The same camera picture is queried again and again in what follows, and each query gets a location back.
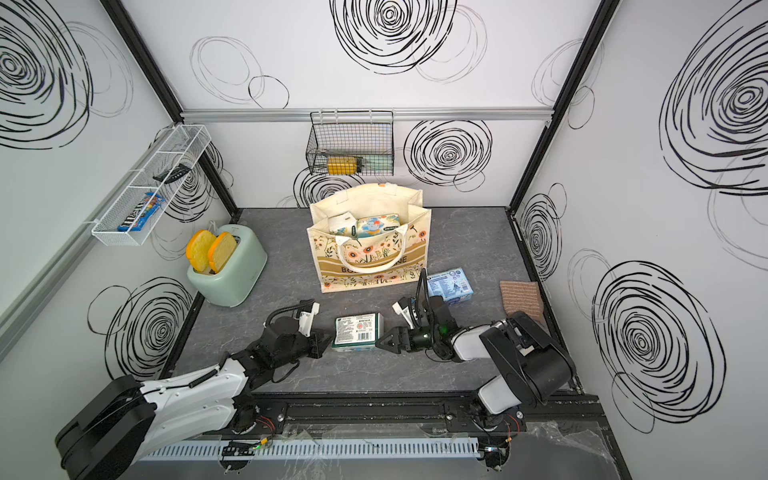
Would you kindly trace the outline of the green white tissue pack under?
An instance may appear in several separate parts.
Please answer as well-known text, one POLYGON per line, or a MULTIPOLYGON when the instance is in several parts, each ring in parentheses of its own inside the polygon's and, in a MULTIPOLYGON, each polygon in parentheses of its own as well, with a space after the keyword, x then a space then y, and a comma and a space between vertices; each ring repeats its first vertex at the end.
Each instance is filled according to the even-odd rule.
POLYGON ((335 335, 331 348, 341 352, 372 350, 376 348, 382 331, 379 313, 338 317, 334 321, 335 335))

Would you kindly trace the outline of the blue labelled tissue pack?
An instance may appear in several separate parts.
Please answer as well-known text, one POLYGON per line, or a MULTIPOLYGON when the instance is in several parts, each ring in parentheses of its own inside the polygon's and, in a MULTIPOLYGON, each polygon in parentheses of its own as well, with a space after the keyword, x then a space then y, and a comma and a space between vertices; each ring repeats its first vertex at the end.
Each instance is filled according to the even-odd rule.
POLYGON ((439 296, 448 305, 469 301, 474 294, 462 268, 430 274, 427 285, 430 296, 439 296))

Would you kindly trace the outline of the floral canvas tote bag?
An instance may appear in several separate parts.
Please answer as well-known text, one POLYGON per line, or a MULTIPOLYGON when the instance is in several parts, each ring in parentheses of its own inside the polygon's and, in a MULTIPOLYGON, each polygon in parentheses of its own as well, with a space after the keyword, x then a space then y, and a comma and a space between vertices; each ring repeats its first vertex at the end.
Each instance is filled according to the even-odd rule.
POLYGON ((310 214, 307 235, 323 293, 415 282, 427 267, 432 211, 420 189, 363 184, 312 204, 310 214), (330 234, 328 219, 345 212, 357 219, 397 213, 401 226, 368 238, 330 234))

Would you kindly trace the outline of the floral tissue pack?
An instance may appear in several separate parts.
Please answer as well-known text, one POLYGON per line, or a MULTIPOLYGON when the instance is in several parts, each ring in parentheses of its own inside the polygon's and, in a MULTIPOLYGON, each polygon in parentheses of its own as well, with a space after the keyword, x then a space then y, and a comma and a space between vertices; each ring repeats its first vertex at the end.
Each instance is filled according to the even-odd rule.
POLYGON ((358 219, 354 232, 357 238, 368 238, 394 231, 400 226, 397 213, 374 215, 358 219))
POLYGON ((350 212, 332 216, 328 219, 328 232, 335 236, 355 238, 358 219, 350 212))

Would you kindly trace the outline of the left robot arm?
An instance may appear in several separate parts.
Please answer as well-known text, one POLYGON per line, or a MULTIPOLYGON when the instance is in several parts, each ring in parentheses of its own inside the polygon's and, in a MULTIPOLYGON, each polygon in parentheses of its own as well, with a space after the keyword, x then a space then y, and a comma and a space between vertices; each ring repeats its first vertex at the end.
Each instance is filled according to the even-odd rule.
POLYGON ((281 317, 262 335, 219 362, 176 377, 112 380, 56 435, 60 466, 71 479, 117 479, 139 459, 163 447, 229 426, 255 421, 253 393, 275 382, 276 370, 319 359, 333 336, 281 317))

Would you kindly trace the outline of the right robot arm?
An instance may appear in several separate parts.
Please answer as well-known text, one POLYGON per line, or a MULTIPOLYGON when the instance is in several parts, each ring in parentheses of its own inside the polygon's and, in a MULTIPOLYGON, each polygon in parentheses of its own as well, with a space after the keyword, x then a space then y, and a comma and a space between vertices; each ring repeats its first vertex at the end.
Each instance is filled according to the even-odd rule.
POLYGON ((475 390, 468 406, 477 423, 497 423, 522 405, 544 404, 577 373, 570 355, 522 311, 473 327, 459 326, 439 296, 413 302, 406 311, 413 324, 391 328, 377 348, 394 354, 430 350, 443 362, 493 362, 498 374, 475 390))

